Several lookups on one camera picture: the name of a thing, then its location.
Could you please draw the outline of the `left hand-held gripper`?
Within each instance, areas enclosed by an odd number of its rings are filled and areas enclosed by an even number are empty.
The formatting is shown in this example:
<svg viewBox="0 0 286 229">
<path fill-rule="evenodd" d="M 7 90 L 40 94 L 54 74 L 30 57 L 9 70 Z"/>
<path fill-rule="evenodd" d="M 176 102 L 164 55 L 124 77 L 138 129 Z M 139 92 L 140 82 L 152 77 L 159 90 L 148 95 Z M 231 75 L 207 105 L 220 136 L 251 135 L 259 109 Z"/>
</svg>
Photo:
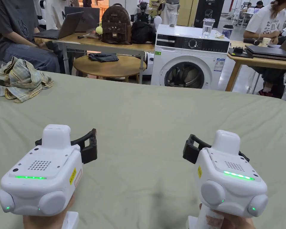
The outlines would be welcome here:
<svg viewBox="0 0 286 229">
<path fill-rule="evenodd" d="M 63 212 L 83 174 L 83 164 L 97 159 L 97 130 L 70 140 L 67 125 L 50 124 L 1 179 L 0 204 L 5 213 L 54 216 Z"/>
</svg>

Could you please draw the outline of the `person's left hand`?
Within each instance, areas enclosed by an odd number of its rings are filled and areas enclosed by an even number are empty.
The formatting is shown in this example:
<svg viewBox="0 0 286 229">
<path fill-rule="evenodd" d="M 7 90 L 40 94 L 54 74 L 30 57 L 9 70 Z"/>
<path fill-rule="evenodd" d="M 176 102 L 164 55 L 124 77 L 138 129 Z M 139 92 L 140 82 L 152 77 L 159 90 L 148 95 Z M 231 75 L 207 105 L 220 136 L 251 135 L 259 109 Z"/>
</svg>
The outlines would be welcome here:
<svg viewBox="0 0 286 229">
<path fill-rule="evenodd" d="M 24 229 L 61 229 L 67 211 L 74 203 L 74 195 L 67 207 L 61 213 L 54 216 L 25 216 L 23 215 Z"/>
</svg>

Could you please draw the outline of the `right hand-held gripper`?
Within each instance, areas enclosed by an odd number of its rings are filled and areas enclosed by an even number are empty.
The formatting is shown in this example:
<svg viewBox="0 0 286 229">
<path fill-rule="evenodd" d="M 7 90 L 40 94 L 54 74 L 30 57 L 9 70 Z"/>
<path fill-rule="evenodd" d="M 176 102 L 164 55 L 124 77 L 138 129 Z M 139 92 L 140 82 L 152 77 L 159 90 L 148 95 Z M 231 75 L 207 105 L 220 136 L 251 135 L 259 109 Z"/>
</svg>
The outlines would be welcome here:
<svg viewBox="0 0 286 229">
<path fill-rule="evenodd" d="M 183 158 L 194 164 L 194 187 L 202 204 L 187 229 L 220 229 L 224 217 L 212 210 L 244 218 L 259 217 L 268 204 L 267 185 L 240 151 L 236 133 L 218 130 L 211 145 L 191 134 Z"/>
</svg>

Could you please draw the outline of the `person's right hand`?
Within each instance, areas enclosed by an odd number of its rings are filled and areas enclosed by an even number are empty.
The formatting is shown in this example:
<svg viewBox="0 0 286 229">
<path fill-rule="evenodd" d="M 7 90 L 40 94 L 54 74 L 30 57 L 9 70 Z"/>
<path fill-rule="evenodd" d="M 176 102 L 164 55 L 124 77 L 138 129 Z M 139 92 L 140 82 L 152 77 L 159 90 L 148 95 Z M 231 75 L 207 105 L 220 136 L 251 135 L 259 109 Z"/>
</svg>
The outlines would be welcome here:
<svg viewBox="0 0 286 229">
<path fill-rule="evenodd" d="M 251 218 L 243 218 L 216 210 L 212 211 L 224 217 L 221 229 L 255 229 Z"/>
</svg>

